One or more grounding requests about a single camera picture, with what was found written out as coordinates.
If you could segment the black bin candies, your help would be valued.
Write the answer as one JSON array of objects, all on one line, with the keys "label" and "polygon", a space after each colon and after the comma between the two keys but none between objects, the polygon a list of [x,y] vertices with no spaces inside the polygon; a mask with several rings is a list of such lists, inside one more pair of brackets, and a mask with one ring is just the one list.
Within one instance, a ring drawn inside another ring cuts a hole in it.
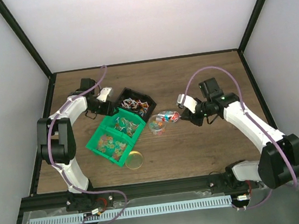
[{"label": "black bin candies", "polygon": [[116,99],[118,107],[133,112],[147,122],[154,112],[157,104],[147,94],[134,91],[130,88],[124,88]]}]

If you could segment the clear plastic jar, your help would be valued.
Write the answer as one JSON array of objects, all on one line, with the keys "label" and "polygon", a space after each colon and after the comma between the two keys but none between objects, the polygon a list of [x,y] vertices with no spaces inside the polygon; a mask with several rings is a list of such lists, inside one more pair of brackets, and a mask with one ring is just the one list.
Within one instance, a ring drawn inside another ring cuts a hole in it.
[{"label": "clear plastic jar", "polygon": [[156,136],[162,135],[165,132],[166,124],[160,116],[153,115],[148,121],[149,130]]}]

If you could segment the green bin gummy candies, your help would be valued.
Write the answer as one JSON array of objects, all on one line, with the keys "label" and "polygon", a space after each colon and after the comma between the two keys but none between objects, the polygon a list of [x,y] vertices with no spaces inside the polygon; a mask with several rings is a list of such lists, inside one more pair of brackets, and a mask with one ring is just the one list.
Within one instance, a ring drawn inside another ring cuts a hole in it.
[{"label": "green bin gummy candies", "polygon": [[100,155],[119,167],[124,166],[133,147],[132,138],[121,131],[104,125],[95,130],[86,145],[86,148],[95,155]]}]

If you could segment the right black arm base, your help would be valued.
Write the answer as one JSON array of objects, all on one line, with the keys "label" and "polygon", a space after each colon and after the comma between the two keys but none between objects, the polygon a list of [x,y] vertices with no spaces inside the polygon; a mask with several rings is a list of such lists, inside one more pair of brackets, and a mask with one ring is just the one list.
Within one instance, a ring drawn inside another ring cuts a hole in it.
[{"label": "right black arm base", "polygon": [[208,187],[218,193],[242,191],[258,186],[258,162],[241,160],[226,166],[224,172],[210,172],[206,179]]}]

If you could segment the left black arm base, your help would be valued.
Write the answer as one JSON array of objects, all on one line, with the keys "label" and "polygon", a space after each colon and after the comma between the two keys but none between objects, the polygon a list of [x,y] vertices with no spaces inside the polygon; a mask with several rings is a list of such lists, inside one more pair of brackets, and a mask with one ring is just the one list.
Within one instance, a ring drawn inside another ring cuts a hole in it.
[{"label": "left black arm base", "polygon": [[89,211],[98,207],[112,207],[112,194],[85,194],[70,193],[66,201],[66,210],[68,212]]}]

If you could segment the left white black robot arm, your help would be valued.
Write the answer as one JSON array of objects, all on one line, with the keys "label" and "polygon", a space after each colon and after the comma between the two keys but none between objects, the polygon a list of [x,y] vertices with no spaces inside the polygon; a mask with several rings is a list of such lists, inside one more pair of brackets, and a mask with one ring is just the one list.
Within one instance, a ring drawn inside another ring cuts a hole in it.
[{"label": "left white black robot arm", "polygon": [[60,173],[68,191],[79,194],[79,205],[91,209],[97,203],[97,195],[88,190],[90,180],[75,158],[76,141],[72,127],[83,113],[113,116],[118,109],[109,99],[113,88],[101,88],[98,82],[90,78],[82,79],[80,83],[80,88],[67,97],[56,113],[37,121],[37,152],[42,160]]}]

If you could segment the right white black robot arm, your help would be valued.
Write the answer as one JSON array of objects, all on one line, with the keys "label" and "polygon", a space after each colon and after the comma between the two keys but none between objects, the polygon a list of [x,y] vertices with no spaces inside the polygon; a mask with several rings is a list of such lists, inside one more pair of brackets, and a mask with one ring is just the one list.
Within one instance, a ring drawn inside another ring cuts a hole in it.
[{"label": "right white black robot arm", "polygon": [[262,182],[276,189],[299,178],[299,138],[285,135],[252,113],[238,95],[225,94],[215,78],[199,84],[204,101],[180,94],[178,107],[183,109],[182,120],[202,126],[203,121],[212,124],[210,116],[222,118],[232,124],[255,145],[261,153],[258,161],[241,160],[226,167],[226,185],[239,190],[245,181]]}]

